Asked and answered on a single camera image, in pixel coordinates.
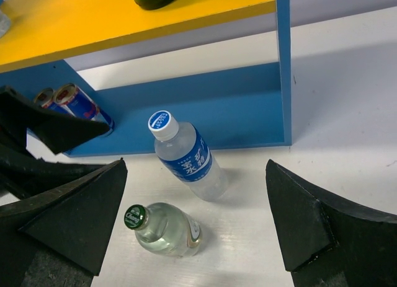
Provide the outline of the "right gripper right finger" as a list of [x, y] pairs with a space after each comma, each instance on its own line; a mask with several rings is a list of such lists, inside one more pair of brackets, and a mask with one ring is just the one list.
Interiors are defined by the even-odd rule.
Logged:
[[272, 160], [266, 186], [295, 286], [396, 286], [396, 215], [329, 192]]

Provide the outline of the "Pocari Sweat bottle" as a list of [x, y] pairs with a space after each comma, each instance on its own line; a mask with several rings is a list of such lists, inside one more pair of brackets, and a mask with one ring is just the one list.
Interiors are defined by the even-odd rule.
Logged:
[[148, 128], [159, 160], [196, 196], [215, 201], [226, 192], [226, 175], [193, 124], [179, 122], [167, 110], [159, 110], [150, 116]]
[[8, 16], [0, 11], [0, 37], [3, 37], [11, 27], [11, 20]]

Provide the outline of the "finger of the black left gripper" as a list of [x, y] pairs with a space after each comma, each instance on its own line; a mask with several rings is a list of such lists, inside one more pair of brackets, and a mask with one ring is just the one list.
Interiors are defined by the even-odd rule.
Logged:
[[41, 108], [10, 86], [1, 87], [1, 130], [26, 147], [30, 130], [53, 154], [69, 151], [110, 130], [108, 124]]
[[28, 151], [1, 145], [1, 190], [26, 199], [72, 182], [103, 167], [102, 164], [46, 162]]

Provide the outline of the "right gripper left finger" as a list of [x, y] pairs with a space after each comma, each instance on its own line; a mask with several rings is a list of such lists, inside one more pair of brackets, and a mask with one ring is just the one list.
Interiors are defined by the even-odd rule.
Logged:
[[127, 181], [123, 159], [1, 206], [1, 286], [90, 286]]

